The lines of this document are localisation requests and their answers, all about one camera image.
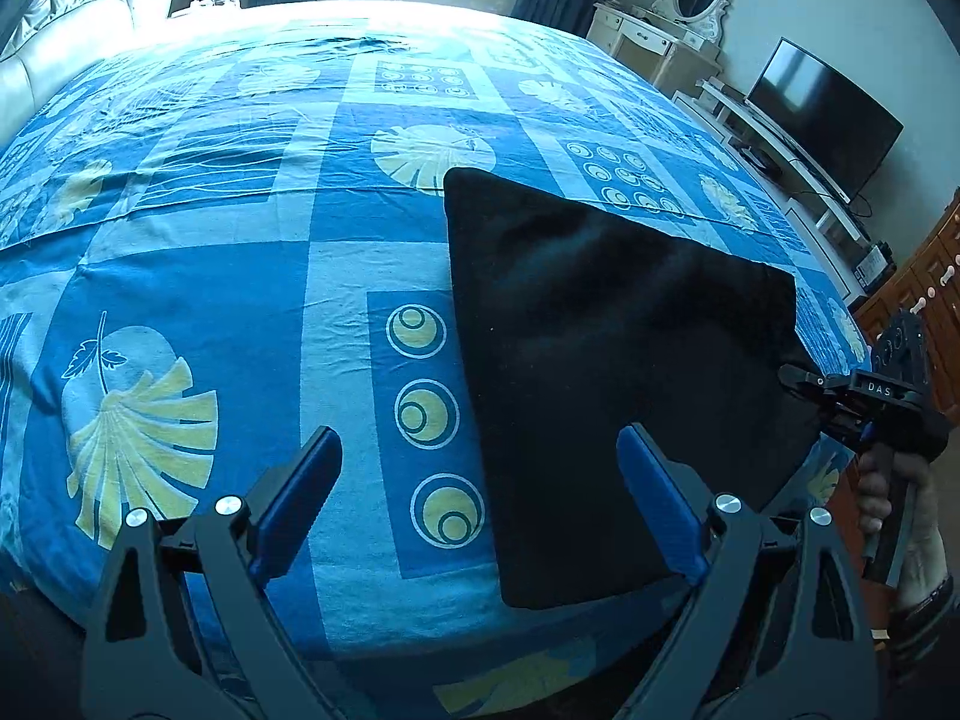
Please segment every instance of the blue gripper pad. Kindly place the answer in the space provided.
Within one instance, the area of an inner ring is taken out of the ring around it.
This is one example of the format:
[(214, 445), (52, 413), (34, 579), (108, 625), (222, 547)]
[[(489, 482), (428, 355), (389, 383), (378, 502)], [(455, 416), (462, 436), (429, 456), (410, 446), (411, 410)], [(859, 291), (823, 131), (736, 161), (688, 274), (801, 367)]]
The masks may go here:
[[(314, 434), (289, 466), (271, 469), (277, 471), (277, 479), (287, 478), (256, 528), (250, 574), (261, 587), (290, 570), (340, 475), (343, 459), (340, 437), (330, 428), (322, 428), (317, 433), (320, 435)], [(257, 486), (263, 482), (267, 480), (261, 479)]]
[[(616, 454), (627, 490), (634, 497), (667, 568), (682, 574), (691, 587), (698, 586), (709, 570), (704, 557), (704, 523), (690, 508), (678, 483), (690, 488), (688, 495), (696, 503), (709, 501), (709, 490), (689, 466), (666, 460), (640, 425), (628, 425), (620, 431)], [(683, 478), (674, 479), (668, 468)]]

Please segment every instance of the television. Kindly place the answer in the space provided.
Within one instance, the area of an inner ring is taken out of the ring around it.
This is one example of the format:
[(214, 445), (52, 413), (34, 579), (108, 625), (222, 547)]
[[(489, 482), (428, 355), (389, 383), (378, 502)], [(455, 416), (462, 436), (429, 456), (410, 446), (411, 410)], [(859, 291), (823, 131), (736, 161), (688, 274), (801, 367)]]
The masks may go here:
[(785, 38), (747, 103), (799, 147), (815, 172), (853, 200), (904, 129), (846, 76)]

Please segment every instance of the wooden dresser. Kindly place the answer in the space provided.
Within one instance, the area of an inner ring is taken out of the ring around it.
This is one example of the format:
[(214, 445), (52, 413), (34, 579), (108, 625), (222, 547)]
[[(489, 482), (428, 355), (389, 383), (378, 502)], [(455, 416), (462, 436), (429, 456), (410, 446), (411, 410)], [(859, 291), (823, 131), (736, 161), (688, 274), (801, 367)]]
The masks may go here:
[(901, 306), (923, 319), (934, 400), (960, 424), (960, 189), (916, 253), (854, 313), (867, 343)]

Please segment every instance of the blue bedsheet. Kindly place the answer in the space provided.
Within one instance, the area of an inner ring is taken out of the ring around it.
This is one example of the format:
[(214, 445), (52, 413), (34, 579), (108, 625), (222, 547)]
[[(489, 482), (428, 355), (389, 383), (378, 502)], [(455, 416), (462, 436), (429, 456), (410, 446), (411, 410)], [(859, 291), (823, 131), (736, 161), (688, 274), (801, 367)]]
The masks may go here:
[[(789, 271), (800, 337), (847, 371), (866, 347), (829, 279), (728, 154), (578, 38), (357, 2), (200, 32), (85, 71), (0, 158), (0, 551), (82, 620), (128, 508), (243, 493), (323, 423), (343, 474), (269, 594), (350, 717), (496, 712), (607, 666), (683, 588), (501, 602), (443, 174)], [(847, 459), (822, 442), (772, 506), (824, 499)]]

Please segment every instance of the black handle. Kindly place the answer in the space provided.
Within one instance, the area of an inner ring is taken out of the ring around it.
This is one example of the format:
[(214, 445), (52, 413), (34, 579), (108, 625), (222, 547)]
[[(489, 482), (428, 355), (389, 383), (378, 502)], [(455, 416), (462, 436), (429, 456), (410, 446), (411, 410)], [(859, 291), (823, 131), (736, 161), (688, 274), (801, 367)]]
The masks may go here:
[(894, 471), (894, 450), (889, 446), (875, 445), (872, 453), (877, 458), (877, 471), (887, 480), (891, 512), (880, 532), (869, 536), (864, 545), (863, 578), (896, 587), (913, 532), (917, 487)]

